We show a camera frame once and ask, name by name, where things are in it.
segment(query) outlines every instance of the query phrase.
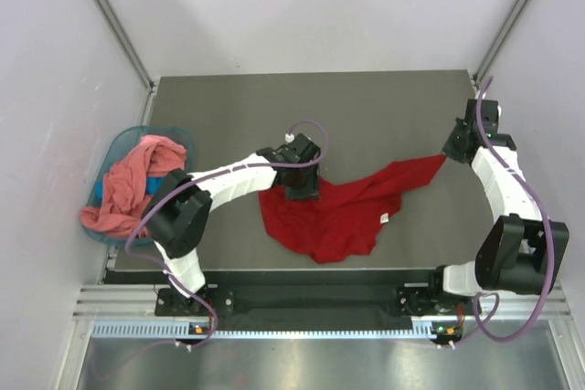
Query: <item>metal floor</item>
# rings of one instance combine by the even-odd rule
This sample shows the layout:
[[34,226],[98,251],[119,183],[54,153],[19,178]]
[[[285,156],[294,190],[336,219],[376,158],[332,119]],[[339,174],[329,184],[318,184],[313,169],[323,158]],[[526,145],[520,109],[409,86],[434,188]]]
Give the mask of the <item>metal floor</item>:
[[[510,333],[518,324],[490,327]],[[91,340],[98,373],[109,373],[151,342]],[[79,390],[569,388],[545,321],[506,346],[480,335],[455,351],[437,351],[430,342],[389,340],[221,340],[192,353],[155,347],[105,382],[94,380],[87,362]]]
[[[192,132],[197,170],[206,170],[276,147],[292,123],[315,119],[331,138],[321,174],[345,183],[439,153],[472,97],[467,72],[454,70],[162,78],[151,124]],[[203,269],[429,268],[475,258],[491,225],[479,180],[448,161],[428,187],[404,195],[369,256],[317,266],[292,253],[266,235],[254,195],[214,211],[198,251]],[[121,252],[116,268],[148,266]]]

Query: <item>stainless steel panel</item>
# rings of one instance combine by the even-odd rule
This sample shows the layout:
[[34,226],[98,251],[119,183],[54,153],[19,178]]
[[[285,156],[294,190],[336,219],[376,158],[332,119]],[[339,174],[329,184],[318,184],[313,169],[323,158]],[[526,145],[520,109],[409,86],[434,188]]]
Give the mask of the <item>stainless steel panel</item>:
[[[497,323],[499,332],[517,323]],[[92,340],[99,371],[146,344],[145,340]],[[368,341],[215,341],[187,353],[155,347],[110,380],[97,382],[87,361],[79,389],[472,389],[562,390],[568,385],[548,325],[506,345],[477,336],[455,351],[430,343]]]

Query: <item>metal frame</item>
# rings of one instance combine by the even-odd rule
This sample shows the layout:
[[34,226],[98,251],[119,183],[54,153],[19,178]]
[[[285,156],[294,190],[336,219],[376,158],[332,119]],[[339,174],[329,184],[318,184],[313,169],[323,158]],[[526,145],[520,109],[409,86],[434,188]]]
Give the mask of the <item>metal frame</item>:
[[[55,388],[76,389],[81,368],[89,348],[91,337],[102,338],[174,338],[173,331],[182,331],[186,324],[208,322],[207,317],[156,317],[154,308],[157,301],[157,288],[166,285],[88,285],[82,288],[73,314],[73,324],[69,336],[68,354],[64,358]],[[534,309],[534,296],[517,296],[512,293],[502,295],[500,308],[495,315],[499,321],[523,321]],[[484,300],[484,316],[491,308],[488,299]],[[454,321],[456,316],[413,317],[412,331],[316,331],[316,332],[249,332],[224,331],[218,333],[219,339],[392,339],[416,340],[430,339],[430,325],[434,322]],[[585,385],[585,350],[580,341],[569,306],[562,288],[556,285],[540,316],[547,321],[551,338],[557,348],[559,362],[563,368],[569,388],[581,389]],[[153,335],[156,329],[168,331]]]
[[477,82],[481,83],[484,77],[487,75],[487,72],[494,64],[495,59],[499,55],[502,47],[510,36],[512,29],[518,22],[518,19],[522,13],[525,11],[528,2],[530,2],[530,0],[515,0],[513,3],[512,9],[506,16],[504,23],[500,26],[500,29],[495,35],[495,39],[490,45],[489,49],[487,49],[487,52],[484,55],[477,72],[473,75]]
[[144,67],[143,62],[140,60],[140,57],[136,53],[130,38],[126,34],[120,19],[113,11],[112,5],[110,4],[109,0],[95,0],[96,5],[101,11],[103,18],[108,23],[108,26],[112,30],[112,33],[118,43],[120,44],[122,50],[128,57],[130,63],[133,65],[136,74],[140,78],[140,80],[144,83],[144,85],[151,90],[154,87],[154,82],[148,71]]
[[[475,74],[472,75],[474,82],[480,83],[487,75],[487,72],[494,64],[495,59],[502,50],[502,47],[504,46],[505,42],[510,36],[510,33],[512,32],[512,29],[516,25],[518,19],[526,9],[529,1],[530,0],[515,0],[515,2],[512,5],[512,8],[510,9],[510,12],[507,14],[504,20],[504,23],[500,26],[498,32],[495,35],[494,40],[492,41],[490,47],[488,48],[487,52],[482,58],[479,68],[477,69]],[[110,4],[110,1],[95,0],[95,2],[98,8],[100,9],[101,13],[103,14],[103,17],[105,18],[106,22],[110,26],[110,29],[112,30],[112,33],[114,34],[116,40],[122,47],[122,50],[130,60],[131,64],[133,65],[136,74],[144,83],[144,85],[147,88],[149,88],[150,91],[153,91],[155,88],[154,81],[148,74],[148,71],[144,67],[142,60],[136,53],[136,50],[134,49],[130,38],[128,37],[126,31],[124,30],[124,27],[120,19],[114,12],[112,5]]]
[[140,115],[141,125],[148,125],[148,122],[150,121],[150,117],[153,114],[154,99],[156,98],[156,92],[158,91],[159,83],[160,81],[155,81],[152,83],[152,86],[149,89],[148,96],[144,102],[143,111]]

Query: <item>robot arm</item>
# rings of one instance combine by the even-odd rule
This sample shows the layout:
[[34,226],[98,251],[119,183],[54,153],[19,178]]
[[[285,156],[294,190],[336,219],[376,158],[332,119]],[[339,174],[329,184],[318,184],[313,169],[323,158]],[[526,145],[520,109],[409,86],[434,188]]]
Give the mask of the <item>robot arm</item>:
[[[485,290],[539,294],[546,271],[546,241],[542,217],[532,197],[485,147],[481,146],[474,117],[475,100],[469,100],[465,119],[456,126],[443,147],[453,160],[471,165],[484,186],[494,226],[475,261],[439,268],[440,294],[471,297]],[[518,165],[516,145],[508,134],[497,132],[497,101],[483,100],[484,129],[497,152],[514,173],[524,177]],[[569,241],[564,223],[551,221],[555,248],[554,279]]]
[[[147,224],[166,266],[190,291],[197,292],[205,285],[197,245],[211,211],[235,198],[270,189],[274,185],[284,185],[289,200],[319,196],[318,164],[295,168],[288,166],[312,162],[321,149],[303,134],[287,140],[290,142],[276,150],[264,148],[244,160],[212,171],[187,174],[174,170],[164,179],[144,210],[143,216],[177,187],[207,177],[165,203]],[[182,289],[176,289],[188,297]]]

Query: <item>red cloth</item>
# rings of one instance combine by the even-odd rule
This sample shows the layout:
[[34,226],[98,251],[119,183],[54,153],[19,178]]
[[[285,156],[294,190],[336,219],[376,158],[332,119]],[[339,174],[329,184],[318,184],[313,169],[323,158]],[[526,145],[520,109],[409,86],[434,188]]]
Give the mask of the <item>red cloth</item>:
[[368,255],[382,228],[381,216],[396,214],[400,194],[429,184],[444,161],[444,155],[435,155],[393,162],[347,184],[321,179],[320,200],[285,201],[281,186],[260,192],[266,233],[319,264]]
[[[110,237],[128,237],[152,199],[146,195],[147,177],[162,177],[185,169],[186,149],[163,136],[144,136],[121,162],[103,176],[101,207],[81,210],[81,223]],[[146,228],[141,236],[147,233]]]

